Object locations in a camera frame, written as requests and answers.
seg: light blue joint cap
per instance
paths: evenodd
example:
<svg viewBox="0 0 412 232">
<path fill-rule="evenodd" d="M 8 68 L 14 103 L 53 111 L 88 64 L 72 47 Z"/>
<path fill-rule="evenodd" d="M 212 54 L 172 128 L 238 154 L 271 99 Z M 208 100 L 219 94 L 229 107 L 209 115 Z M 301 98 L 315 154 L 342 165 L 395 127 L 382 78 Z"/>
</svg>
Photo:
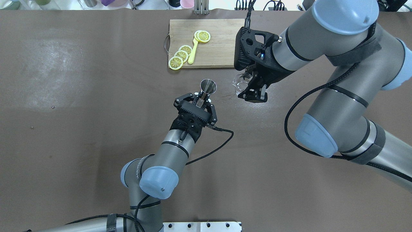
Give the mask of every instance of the light blue joint cap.
<svg viewBox="0 0 412 232">
<path fill-rule="evenodd" d="M 167 199 L 178 185 L 179 176 L 175 171 L 164 166 L 153 166 L 142 174 L 140 188 L 152 197 Z"/>
<path fill-rule="evenodd" d="M 312 15 L 324 28 L 341 35 L 359 34 L 379 15 L 376 0 L 317 0 Z"/>
<path fill-rule="evenodd" d="M 402 68 L 400 69 L 399 73 L 396 77 L 389 82 L 387 85 L 381 88 L 381 90 L 392 90 L 404 83 L 405 81 L 409 80 L 412 76 L 412 52 L 407 48 L 406 44 L 398 39 L 405 49 L 405 59 L 403 60 Z"/>
<path fill-rule="evenodd" d="M 122 181 L 122 184 L 123 184 L 126 188 L 128 188 L 128 186 L 127 186 L 127 184 L 126 184 L 126 181 L 124 180 L 124 175 L 126 174 L 126 170 L 127 170 L 127 168 L 129 167 L 129 165 L 130 165 L 131 163 L 133 163 L 133 161 L 135 161 L 135 160 L 138 160 L 138 159 L 134 159 L 134 160 L 128 162 L 125 166 L 123 166 L 122 171 L 120 172 L 120 180 Z"/>
<path fill-rule="evenodd" d="M 330 158 L 337 152 L 337 145 L 327 130 L 312 116 L 305 114 L 295 137 L 310 150 Z"/>
</svg>

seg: wooden cutting board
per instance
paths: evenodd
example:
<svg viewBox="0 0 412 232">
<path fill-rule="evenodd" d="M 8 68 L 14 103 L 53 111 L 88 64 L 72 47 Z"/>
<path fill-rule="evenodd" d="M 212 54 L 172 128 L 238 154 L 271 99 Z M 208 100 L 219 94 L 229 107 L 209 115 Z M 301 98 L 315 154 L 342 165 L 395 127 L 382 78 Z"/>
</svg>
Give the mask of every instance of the wooden cutting board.
<svg viewBox="0 0 412 232">
<path fill-rule="evenodd" d="M 235 38 L 244 23 L 245 19 L 171 19 L 169 59 L 182 45 L 193 47 L 194 32 L 205 30 L 210 41 L 199 43 L 193 64 L 186 62 L 182 68 L 233 68 Z"/>
</svg>

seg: yellow spoon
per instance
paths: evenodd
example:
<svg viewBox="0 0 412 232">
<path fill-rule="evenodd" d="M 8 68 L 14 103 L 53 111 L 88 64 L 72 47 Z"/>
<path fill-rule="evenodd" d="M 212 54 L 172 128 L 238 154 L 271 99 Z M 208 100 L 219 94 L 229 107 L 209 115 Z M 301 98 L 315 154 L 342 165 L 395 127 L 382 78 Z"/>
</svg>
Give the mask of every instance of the yellow spoon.
<svg viewBox="0 0 412 232">
<path fill-rule="evenodd" d="M 188 64 L 192 64 L 193 62 L 194 62 L 194 54 L 196 53 L 196 48 L 197 48 L 197 45 L 198 45 L 198 43 L 199 43 L 199 40 L 198 40 L 198 38 L 197 38 L 197 33 L 198 33 L 199 31 L 196 31 L 195 33 L 194 33 L 194 38 L 193 38 L 193 48 L 192 48 L 192 52 L 190 53 L 190 55 L 189 55 L 189 59 L 187 60 L 187 63 Z"/>
</svg>

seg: velcro strap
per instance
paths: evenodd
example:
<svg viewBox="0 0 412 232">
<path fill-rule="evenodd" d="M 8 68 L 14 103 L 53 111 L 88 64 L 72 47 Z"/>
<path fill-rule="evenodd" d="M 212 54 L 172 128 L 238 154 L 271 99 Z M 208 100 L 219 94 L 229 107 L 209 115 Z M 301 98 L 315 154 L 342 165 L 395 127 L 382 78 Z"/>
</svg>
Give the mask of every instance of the velcro strap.
<svg viewBox="0 0 412 232">
<path fill-rule="evenodd" d="M 333 66 L 342 66 L 361 62 L 375 52 L 382 49 L 379 41 L 382 37 L 382 28 L 376 27 L 375 33 L 368 40 L 359 44 L 356 48 L 337 56 L 326 56 Z"/>
<path fill-rule="evenodd" d="M 367 164 L 372 159 L 377 157 L 379 153 L 382 151 L 385 145 L 385 141 L 386 141 L 385 130 L 376 123 L 375 123 L 375 126 L 376 126 L 376 139 L 373 142 L 373 144 L 360 155 L 356 156 L 353 159 L 348 159 L 349 161 L 352 161 L 357 164 Z"/>
<path fill-rule="evenodd" d="M 117 215 L 115 213 L 107 216 L 106 232 L 116 232 Z"/>
</svg>

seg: lemon slice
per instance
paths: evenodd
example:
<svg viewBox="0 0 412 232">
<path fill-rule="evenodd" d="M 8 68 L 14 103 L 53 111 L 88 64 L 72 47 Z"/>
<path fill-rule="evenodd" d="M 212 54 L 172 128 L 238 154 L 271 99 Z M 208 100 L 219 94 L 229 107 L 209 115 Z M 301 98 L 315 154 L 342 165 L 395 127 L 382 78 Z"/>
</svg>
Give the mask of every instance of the lemon slice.
<svg viewBox="0 0 412 232">
<path fill-rule="evenodd" d="M 197 31 L 195 31 L 195 32 L 194 32 L 194 37 L 197 38 L 197 34 L 198 34 L 199 32 L 201 32 L 201 31 L 202 31 L 202 30 L 197 30 Z"/>
<path fill-rule="evenodd" d="M 197 39 L 199 42 L 207 43 L 210 40 L 210 33 L 207 31 L 200 31 L 197 33 Z"/>
<path fill-rule="evenodd" d="M 183 60 L 183 63 L 185 63 L 187 61 L 187 59 L 189 58 L 189 54 L 183 50 L 179 50 L 175 53 L 175 57 L 180 57 Z"/>
<path fill-rule="evenodd" d="M 180 57 L 172 57 L 169 60 L 169 68 L 178 70 L 183 66 L 183 59 Z"/>
<path fill-rule="evenodd" d="M 179 48 L 179 50 L 183 50 L 187 52 L 188 55 L 192 53 L 192 47 L 190 47 L 189 45 L 183 45 L 182 47 Z"/>
</svg>

